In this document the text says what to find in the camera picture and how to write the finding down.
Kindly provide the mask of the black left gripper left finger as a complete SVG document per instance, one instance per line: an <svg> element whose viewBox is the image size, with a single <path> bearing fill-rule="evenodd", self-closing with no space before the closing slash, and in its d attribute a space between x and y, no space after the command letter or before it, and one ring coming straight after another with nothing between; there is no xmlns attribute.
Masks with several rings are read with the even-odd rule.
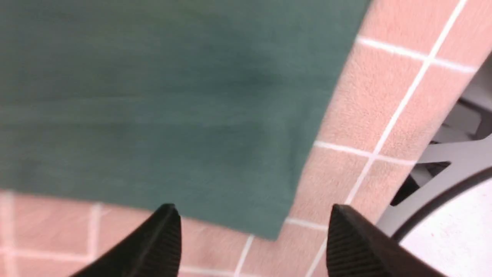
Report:
<svg viewBox="0 0 492 277"><path fill-rule="evenodd" d="M161 205L130 235L74 277L177 277L182 255L181 216Z"/></svg>

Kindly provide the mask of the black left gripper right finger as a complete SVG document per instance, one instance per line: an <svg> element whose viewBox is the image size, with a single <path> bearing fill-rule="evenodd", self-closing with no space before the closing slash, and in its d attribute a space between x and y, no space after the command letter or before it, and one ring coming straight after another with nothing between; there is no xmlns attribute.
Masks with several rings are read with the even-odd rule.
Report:
<svg viewBox="0 0 492 277"><path fill-rule="evenodd" d="M330 277L441 277L349 205L332 207L327 232Z"/></svg>

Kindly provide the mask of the grey robot base frame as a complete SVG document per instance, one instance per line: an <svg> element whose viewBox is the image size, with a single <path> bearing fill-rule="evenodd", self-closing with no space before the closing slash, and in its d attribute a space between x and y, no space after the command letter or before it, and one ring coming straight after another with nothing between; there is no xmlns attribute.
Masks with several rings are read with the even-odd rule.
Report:
<svg viewBox="0 0 492 277"><path fill-rule="evenodd" d="M488 56L376 224L448 277L491 276L491 66Z"/></svg>

